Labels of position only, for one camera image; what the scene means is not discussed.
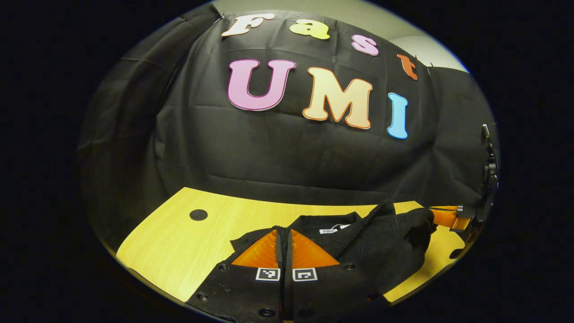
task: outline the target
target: white tag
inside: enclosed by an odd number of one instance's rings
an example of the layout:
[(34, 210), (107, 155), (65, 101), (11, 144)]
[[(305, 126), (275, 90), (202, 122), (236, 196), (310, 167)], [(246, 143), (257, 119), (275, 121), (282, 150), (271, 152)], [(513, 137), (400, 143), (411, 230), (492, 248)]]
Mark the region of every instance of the white tag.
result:
[(320, 229), (319, 230), (319, 233), (321, 233), (321, 234), (333, 233), (333, 232), (337, 232), (337, 229)]

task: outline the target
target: letter u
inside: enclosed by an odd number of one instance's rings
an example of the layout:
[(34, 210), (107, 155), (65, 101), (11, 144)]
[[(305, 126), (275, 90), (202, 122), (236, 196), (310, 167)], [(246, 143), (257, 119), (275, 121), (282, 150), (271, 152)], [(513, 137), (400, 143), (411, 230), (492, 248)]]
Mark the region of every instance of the letter u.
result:
[(278, 105), (287, 84), (289, 71), (297, 65), (290, 60), (271, 60), (268, 63), (273, 69), (271, 82), (267, 94), (256, 97), (249, 94), (249, 81), (251, 73), (255, 67), (259, 66), (259, 61), (254, 59), (236, 60), (229, 64), (231, 77), (229, 78), (229, 88), (227, 98), (234, 106), (250, 111), (263, 111)]

